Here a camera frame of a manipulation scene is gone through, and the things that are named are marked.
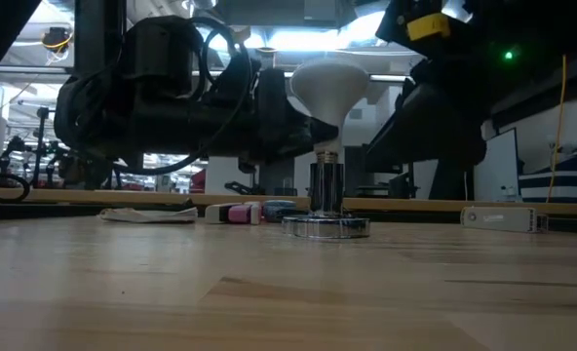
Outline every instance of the ceiling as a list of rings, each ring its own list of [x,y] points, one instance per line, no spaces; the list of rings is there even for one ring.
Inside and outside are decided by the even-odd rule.
[[[366,1],[370,9],[360,8],[356,13],[365,15],[354,22],[344,26],[340,30],[319,27],[274,27],[253,26],[250,40],[246,46],[262,47],[269,46],[280,49],[277,53],[276,63],[285,71],[293,71],[301,63],[322,57],[343,57],[358,62],[371,74],[395,74],[406,75],[410,68],[421,57],[401,46],[386,45],[374,38],[374,31],[381,19],[382,7],[373,7],[377,1]],[[127,17],[129,26],[136,22],[156,16],[177,15],[187,18],[191,8],[182,6],[182,0],[128,0]],[[69,52],[66,55],[55,57],[41,45],[42,34],[52,26],[69,28],[73,32],[73,0],[44,0],[39,9],[26,25],[16,44],[1,61],[1,65],[23,66],[61,66],[72,67],[74,65],[73,39]],[[227,54],[223,47],[222,38],[217,37],[212,42],[212,48],[216,49],[217,57],[212,61],[211,70],[221,70],[227,63]],[[6,99],[13,98],[20,93],[12,103],[5,108],[8,117],[8,136],[25,136],[29,143],[36,143],[33,131],[39,124],[36,111],[39,106],[54,107],[58,95],[58,89],[64,82],[65,75],[48,74],[19,74],[0,73],[0,84],[6,89]],[[372,84],[368,92],[369,103],[376,103],[379,96],[386,89],[386,84]],[[52,127],[52,115],[46,122],[46,140],[56,139]],[[158,167],[170,164],[183,156],[146,155],[145,167]],[[198,171],[206,166],[206,163],[197,163],[195,168],[182,170],[182,176],[191,175],[192,171]]]

